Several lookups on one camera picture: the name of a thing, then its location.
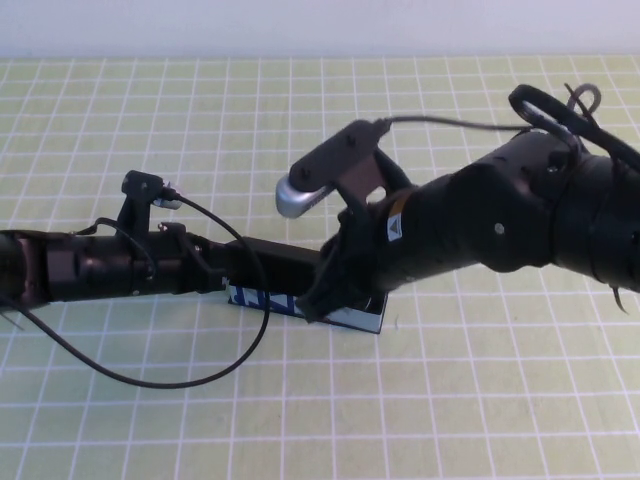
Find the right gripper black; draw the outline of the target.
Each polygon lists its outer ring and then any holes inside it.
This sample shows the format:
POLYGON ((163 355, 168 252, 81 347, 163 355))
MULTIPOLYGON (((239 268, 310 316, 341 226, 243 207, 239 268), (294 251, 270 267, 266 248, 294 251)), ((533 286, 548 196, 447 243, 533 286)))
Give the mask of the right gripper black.
POLYGON ((394 192, 366 207, 367 223, 352 240, 352 211, 338 214, 338 231, 321 247, 322 265, 298 308, 310 322, 361 302, 361 292, 390 292, 466 265, 449 218, 452 176, 394 192))

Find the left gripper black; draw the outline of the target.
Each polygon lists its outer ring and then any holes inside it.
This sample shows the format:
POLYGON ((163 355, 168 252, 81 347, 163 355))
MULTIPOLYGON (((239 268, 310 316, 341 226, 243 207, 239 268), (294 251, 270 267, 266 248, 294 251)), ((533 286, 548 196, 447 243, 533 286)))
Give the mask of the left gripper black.
POLYGON ((182 224, 161 224, 157 231, 126 240, 119 261, 129 289, 141 295, 230 293, 226 272, 250 272, 250 254, 241 243, 213 242, 182 224))

